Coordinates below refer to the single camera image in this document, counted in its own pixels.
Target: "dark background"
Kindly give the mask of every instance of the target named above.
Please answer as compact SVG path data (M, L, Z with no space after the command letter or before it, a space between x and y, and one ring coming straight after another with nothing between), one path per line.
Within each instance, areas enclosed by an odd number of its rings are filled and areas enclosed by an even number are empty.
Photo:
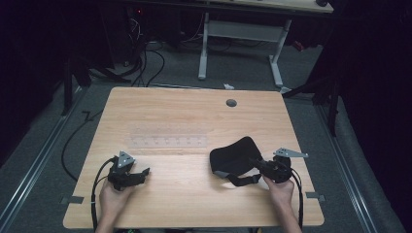
M411 231L407 218L411 209L408 190L412 189L408 174L412 165L408 153L411 4L402 0L335 0L331 4L341 21L296 19L287 44L298 41L305 47L325 46L308 83L324 77L339 82L364 155L405 229ZM142 30L151 28L151 36L175 47L182 39L180 32L191 35L201 16L178 10L144 10L145 15L138 16ZM95 4L56 6L18 0L3 1L0 11L0 164L4 164L30 122L52 100L64 78L64 62L74 50L104 67L113 67L129 60L131 45L121 7L110 13Z

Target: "transparent ruler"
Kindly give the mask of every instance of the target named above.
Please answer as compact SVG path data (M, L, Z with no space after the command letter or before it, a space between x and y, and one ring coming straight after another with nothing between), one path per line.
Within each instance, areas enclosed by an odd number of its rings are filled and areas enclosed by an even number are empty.
M206 148L205 124L132 124L126 143L131 149Z

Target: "table top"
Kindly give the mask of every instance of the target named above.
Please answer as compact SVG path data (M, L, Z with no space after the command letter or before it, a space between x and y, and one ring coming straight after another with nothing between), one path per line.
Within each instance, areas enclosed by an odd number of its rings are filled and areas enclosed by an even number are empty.
M312 13L332 13L329 3L325 7L316 4L315 0L208 0L214 3L239 4L255 7L277 8L284 10Z
M235 107L226 101L235 100ZM250 227L279 225L267 186L235 187L211 171L209 154L245 136L271 160L279 148L300 151L284 100L275 91L115 87L112 89L63 224L92 228L90 193L101 165L124 150L136 159L132 173L150 167L135 187L117 227ZM108 174L107 166L102 177ZM324 216L303 158L292 158L302 178L304 225L321 225ZM96 189L96 202L101 183ZM292 206L297 216L298 190Z

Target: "hand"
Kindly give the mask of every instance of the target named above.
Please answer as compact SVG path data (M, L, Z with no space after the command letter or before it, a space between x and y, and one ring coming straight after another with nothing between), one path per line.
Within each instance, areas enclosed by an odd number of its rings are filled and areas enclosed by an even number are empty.
M270 198L282 227L287 233L301 233L296 217L292 209L292 195L294 183L288 180L284 183L275 183L263 176L269 186Z
M101 217L96 232L113 232L116 219L124 209L133 190L134 186L130 186L123 191L117 191L107 179L104 181L100 190Z

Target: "metal bracket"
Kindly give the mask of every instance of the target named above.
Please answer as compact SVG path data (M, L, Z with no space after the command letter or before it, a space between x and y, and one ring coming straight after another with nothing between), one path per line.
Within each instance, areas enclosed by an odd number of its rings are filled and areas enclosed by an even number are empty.
M297 151L289 150L289 149L284 149L284 148L279 148L273 154L279 155L279 156L282 156L282 157L309 157L309 154L307 154L307 153L301 153L301 152L297 152Z
M132 156L128 155L124 151L119 152L119 162L118 162L118 168L125 167L129 165L130 163L134 163L136 159L134 159Z

